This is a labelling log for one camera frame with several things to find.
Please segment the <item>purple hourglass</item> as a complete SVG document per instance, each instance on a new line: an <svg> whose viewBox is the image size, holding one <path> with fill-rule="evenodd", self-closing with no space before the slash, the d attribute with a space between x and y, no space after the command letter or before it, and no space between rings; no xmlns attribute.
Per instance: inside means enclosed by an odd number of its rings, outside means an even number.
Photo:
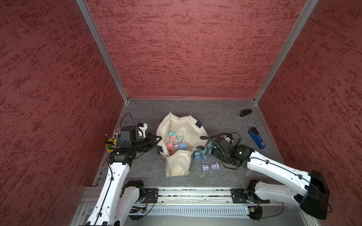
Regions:
<svg viewBox="0 0 362 226"><path fill-rule="evenodd" d="M181 144L177 144L177 145L172 146L172 151L173 152L176 152L178 150L181 150Z"/></svg>
<svg viewBox="0 0 362 226"><path fill-rule="evenodd" d="M219 170L220 169L220 165L218 162L214 162L213 164L211 165L207 165L207 164L202 164L201 165L201 168L202 168L202 171L203 172L207 172L209 170Z"/></svg>

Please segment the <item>purple hourglass front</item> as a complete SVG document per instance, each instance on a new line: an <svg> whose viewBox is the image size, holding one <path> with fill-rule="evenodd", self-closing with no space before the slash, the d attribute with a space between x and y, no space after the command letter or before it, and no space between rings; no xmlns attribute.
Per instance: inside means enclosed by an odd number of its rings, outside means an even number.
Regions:
<svg viewBox="0 0 362 226"><path fill-rule="evenodd" d="M220 169L220 165L218 162L214 162L213 164L211 165L207 165L207 164L202 164L201 165L201 168L202 168L202 171L203 172L207 172L209 170L219 170Z"/></svg>

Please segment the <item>cream canvas tote bag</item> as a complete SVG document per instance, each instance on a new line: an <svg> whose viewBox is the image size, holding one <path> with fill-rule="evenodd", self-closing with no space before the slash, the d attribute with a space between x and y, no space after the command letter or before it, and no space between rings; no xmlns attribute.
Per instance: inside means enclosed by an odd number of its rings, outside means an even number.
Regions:
<svg viewBox="0 0 362 226"><path fill-rule="evenodd" d="M166 158L167 177L189 175L193 153L207 143L200 137L208 136L201 122L191 115L178 117L173 113L161 121L156 135L161 137L157 150Z"/></svg>

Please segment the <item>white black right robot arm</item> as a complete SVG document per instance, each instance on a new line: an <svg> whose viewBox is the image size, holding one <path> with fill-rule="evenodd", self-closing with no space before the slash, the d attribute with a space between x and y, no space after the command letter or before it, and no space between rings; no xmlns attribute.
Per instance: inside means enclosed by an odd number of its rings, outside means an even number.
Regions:
<svg viewBox="0 0 362 226"><path fill-rule="evenodd" d="M219 159L225 168L253 170L278 182L277 185L272 185L251 180L243 193L247 202L273 200L288 203L320 220L326 220L328 213L332 212L329 204L330 190L321 172L306 172L288 167L240 144L240 139L233 144L230 133L200 136L200 139L211 142L210 154Z"/></svg>

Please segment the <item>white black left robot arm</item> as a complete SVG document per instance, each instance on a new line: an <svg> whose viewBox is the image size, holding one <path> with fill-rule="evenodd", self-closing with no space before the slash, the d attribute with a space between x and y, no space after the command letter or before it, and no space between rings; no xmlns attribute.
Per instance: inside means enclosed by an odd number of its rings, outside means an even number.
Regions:
<svg viewBox="0 0 362 226"><path fill-rule="evenodd" d="M125 179L130 171L137 153L146 153L162 140L151 132L137 140L136 136L116 135L115 148L107 159L108 173L101 194L93 211L83 226L122 226L135 205L147 197L142 181Z"/></svg>

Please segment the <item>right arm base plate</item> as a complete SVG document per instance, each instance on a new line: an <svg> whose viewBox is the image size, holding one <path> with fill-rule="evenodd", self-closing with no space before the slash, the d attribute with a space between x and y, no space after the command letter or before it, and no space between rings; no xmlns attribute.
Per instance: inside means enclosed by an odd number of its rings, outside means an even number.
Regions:
<svg viewBox="0 0 362 226"><path fill-rule="evenodd" d="M246 189L233 188L230 190L234 204L269 204L270 200L260 199L254 192Z"/></svg>

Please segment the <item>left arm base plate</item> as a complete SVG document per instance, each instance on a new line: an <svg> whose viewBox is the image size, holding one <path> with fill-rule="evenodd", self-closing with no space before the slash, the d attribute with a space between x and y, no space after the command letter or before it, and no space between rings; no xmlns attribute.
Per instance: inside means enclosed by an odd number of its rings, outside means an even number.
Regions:
<svg viewBox="0 0 362 226"><path fill-rule="evenodd" d="M143 196L140 196L140 198L135 202L135 204L154 204L158 202L158 188L145 188Z"/></svg>

